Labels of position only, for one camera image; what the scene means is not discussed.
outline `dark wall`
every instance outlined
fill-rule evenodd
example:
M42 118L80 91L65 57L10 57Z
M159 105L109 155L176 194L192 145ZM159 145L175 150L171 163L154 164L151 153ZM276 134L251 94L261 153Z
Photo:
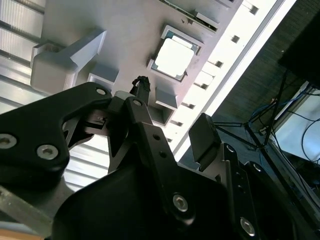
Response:
M246 122L256 109L272 101L272 98L278 93L286 70L278 64L279 60L319 11L319 0L296 1L212 116L215 122ZM297 79L293 73L289 73L287 78L289 85L286 86L281 100L291 99L304 82L304 79ZM267 123L270 116L270 114L266 114L262 121ZM253 125L254 130L261 127L259 122ZM247 138L243 129L229 128L229 130ZM242 162L247 160L260 161L259 154L247 150L247 147L241 142L223 133L220 133L220 137L237 150L238 157ZM182 157L181 163L192 166L192 162L192 151L189 149Z

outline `wooden surface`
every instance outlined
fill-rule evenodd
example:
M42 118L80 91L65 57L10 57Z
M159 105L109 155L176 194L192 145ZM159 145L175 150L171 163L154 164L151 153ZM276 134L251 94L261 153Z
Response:
M40 236L0 229L0 240L43 240Z

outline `corrugated metal panel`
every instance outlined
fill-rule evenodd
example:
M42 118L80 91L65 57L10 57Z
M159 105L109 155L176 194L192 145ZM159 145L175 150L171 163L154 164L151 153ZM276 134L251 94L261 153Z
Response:
M15 1L2 0L0 3L0 21L29 35L41 37L44 21L42 14Z
M9 112L11 110L15 109L14 106L8 105L6 103L0 102L0 114L4 114L6 112Z
M94 181L96 181L96 178L90 178L87 176L81 176L80 174L77 174L76 172L69 172L65 171L64 173L64 179L65 182L68 183L77 183L76 185L79 187L85 187L89 184L92 184Z
M25 3L25 4L35 4L43 9L45 9L46 6L46 0L20 0L19 2Z
M0 97L9 99L18 104L26 105L44 97L28 90L22 89L15 85L1 81L0 79Z
M0 55L0 73L7 78L30 85L31 68L13 61L9 56L4 57Z
M30 62L32 48L37 43L0 28L0 49Z

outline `metal frame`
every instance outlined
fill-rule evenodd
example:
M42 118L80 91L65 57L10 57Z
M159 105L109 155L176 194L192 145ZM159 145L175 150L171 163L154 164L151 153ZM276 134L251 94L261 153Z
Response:
M317 225L314 223L310 213L306 210L306 208L302 205L300 199L298 196L294 193L293 189L287 182L286 178L284 177L283 173L281 173L279 167L275 164L273 159L270 157L267 147L269 146L269 138L270 135L272 134L273 131L273 126L277 122L275 120L275 117L277 115L277 111L279 108L279 103L281 100L282 92L284 90L286 78L287 78L287 73L286 71L283 75L281 86L279 89L279 92L277 94L276 100L274 103L270 104L268 107L266 107L263 111L257 112L254 114L246 123L241 123L241 122L215 122L214 125L216 129L219 131L222 131L223 133L237 139L238 141L248 145L249 147L259 150L263 157L266 159L268 164L270 165L271 169L274 171L275 175L277 176L278 180L280 181L281 185L287 192L287 194L290 196L291 200L294 202L296 207L299 209L300 213L303 215L303 217L307 220L307 222L311 225L313 225L313 228L316 228ZM260 140L257 138L256 134L253 132L251 129L251 124L260 119L261 116L269 112L273 108L271 118L269 120L269 123L267 124L267 128L265 131L265 138L263 142L260 142ZM253 139L253 143L233 134L232 132L223 129L222 127L236 127L236 128L241 128L244 127L245 131L249 133L249 136L251 139ZM314 192L311 191L310 187L306 184L306 182L302 179L302 177L299 175L297 171L294 170L294 167L292 164L290 166L288 165L288 160L286 159L283 160L282 158L285 156L279 156L281 159L282 164L285 166L286 170L288 171L289 175L292 177L294 183L298 186L298 189L301 190L303 193L303 196L307 199L308 203L310 204L311 208L315 212L316 216L320 216L320 201L317 198L317 196L314 194Z

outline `black stand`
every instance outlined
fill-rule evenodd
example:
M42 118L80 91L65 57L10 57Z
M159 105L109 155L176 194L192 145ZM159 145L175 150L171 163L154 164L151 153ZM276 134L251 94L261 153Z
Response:
M282 96L282 93L283 93L283 90L284 90L284 86L285 86L285 82L286 82L286 78L287 78L287 73L288 73L288 71L286 71L284 73L284 75L283 75L281 86L280 86L280 89L279 89L279 92L277 94L276 99L268 107L266 107L263 111L253 114L251 116L251 118L246 123L241 123L241 122L214 122L214 126L219 131L222 131L223 133L225 133L225 134L237 139L238 141L250 146L251 148L255 149L256 151L260 151L261 154L263 155L263 157L266 159L266 161L270 165L270 167L272 168L272 170L274 171L275 175L279 179L279 181L282 184L282 186L284 187L284 189L287 191L288 195L291 197L291 199L294 202L294 204L296 205L296 207L300 210L300 212L305 217L305 219L310 224L313 224L312 223L313 221L311 220L311 218L310 218L309 214L307 213L305 207L303 207L301 201L299 200L297 195L294 193L293 189L290 187L290 185L288 184L288 182L285 179L285 177L280 173L279 169L277 168L277 166L275 165L273 159L270 157L270 155L269 155L269 153L267 151L267 146L268 146L270 134L274 134L274 133L272 133L272 131L274 130L273 126L275 124L275 117L277 115L277 111L278 111L278 108L279 108L279 103L280 103L281 96ZM268 121L268 125L266 127L266 133L265 133L264 141L260 142L260 140L257 138L256 134L253 132L253 130L251 128L251 124L256 122L257 120L260 120L261 116L266 114L272 108L273 108L273 112L272 112L270 120ZM245 131L247 131L249 133L249 135L252 138L254 144L249 142L249 141L247 141L247 140L245 140L245 139L243 139L242 137L239 137L239 136L229 132L228 130L226 130L226 129L222 128L222 127L233 127L233 128L242 128L243 127L245 129Z

